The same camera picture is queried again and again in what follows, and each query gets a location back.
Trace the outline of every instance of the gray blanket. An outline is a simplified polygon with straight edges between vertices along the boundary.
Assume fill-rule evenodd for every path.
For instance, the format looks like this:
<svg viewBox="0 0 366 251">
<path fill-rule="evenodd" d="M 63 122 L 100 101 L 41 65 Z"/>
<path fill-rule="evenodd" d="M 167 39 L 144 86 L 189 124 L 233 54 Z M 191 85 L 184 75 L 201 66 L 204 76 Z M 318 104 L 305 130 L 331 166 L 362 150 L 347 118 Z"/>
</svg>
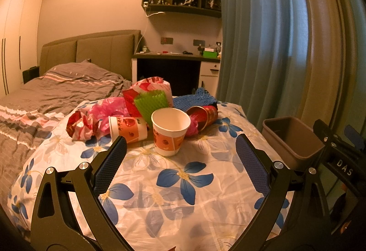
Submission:
<svg viewBox="0 0 366 251">
<path fill-rule="evenodd" d="M 131 82 L 89 62 L 55 66 L 0 100 L 0 204 L 25 161 L 84 100 L 116 97 Z"/>
</svg>

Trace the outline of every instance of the trash can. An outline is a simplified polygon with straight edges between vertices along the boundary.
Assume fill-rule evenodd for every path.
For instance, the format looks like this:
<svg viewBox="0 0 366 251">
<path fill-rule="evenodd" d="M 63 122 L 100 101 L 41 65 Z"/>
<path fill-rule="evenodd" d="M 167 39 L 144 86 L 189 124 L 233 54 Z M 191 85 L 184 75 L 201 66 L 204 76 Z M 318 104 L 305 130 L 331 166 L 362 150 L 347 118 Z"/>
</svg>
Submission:
<svg viewBox="0 0 366 251">
<path fill-rule="evenodd" d="M 262 135 L 293 170 L 306 170 L 324 147 L 311 128 L 291 116 L 264 120 Z"/>
</svg>

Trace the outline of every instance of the upholstered headboard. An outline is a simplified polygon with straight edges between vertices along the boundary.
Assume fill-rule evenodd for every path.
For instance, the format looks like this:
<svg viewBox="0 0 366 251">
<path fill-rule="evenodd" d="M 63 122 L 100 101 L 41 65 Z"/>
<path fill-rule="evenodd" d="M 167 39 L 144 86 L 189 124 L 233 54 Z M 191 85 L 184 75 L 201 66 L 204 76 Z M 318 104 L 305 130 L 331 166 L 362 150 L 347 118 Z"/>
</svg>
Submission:
<svg viewBox="0 0 366 251">
<path fill-rule="evenodd" d="M 42 47 L 40 75 L 59 64 L 90 59 L 100 67 L 132 80 L 131 58 L 140 38 L 140 30 L 121 30 L 52 41 Z"/>
</svg>

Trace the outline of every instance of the wall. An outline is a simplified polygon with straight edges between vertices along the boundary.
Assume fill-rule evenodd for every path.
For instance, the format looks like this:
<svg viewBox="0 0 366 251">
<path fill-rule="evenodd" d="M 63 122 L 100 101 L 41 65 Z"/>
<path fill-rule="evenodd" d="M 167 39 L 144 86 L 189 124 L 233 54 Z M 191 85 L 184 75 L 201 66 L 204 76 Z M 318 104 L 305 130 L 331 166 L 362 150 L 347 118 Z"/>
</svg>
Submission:
<svg viewBox="0 0 366 251">
<path fill-rule="evenodd" d="M 43 0 L 38 26 L 38 63 L 43 44 L 88 33 L 146 29 L 146 45 L 152 51 L 198 53 L 193 39 L 215 44 L 222 39 L 221 19 L 167 13 L 145 16 L 142 0 Z M 173 45 L 161 45 L 160 37 L 173 37 Z"/>
</svg>

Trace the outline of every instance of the silver bolt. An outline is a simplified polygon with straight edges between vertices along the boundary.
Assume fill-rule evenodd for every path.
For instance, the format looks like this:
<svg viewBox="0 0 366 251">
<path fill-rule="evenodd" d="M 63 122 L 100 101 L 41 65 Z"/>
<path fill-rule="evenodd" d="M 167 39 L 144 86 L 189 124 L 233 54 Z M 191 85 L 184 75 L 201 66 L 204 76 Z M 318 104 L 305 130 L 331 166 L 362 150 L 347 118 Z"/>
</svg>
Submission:
<svg viewBox="0 0 366 251">
<path fill-rule="evenodd" d="M 315 168 L 313 168 L 313 167 L 310 167 L 310 168 L 309 168 L 309 172 L 310 172 L 311 174 L 316 174 L 316 173 L 317 173 L 317 170 L 316 170 Z"/>
<path fill-rule="evenodd" d="M 54 168 L 53 167 L 49 167 L 46 169 L 46 174 L 51 174 L 54 172 Z"/>
<path fill-rule="evenodd" d="M 87 163 L 87 162 L 80 163 L 80 165 L 79 165 L 80 169 L 87 169 L 88 167 L 89 167 L 89 163 Z"/>
<path fill-rule="evenodd" d="M 282 163 L 282 162 L 279 162 L 279 161 L 276 161 L 276 162 L 274 163 L 274 166 L 275 166 L 275 168 L 277 168 L 277 169 L 282 169 L 282 168 L 283 168 L 283 163 Z"/>
</svg>

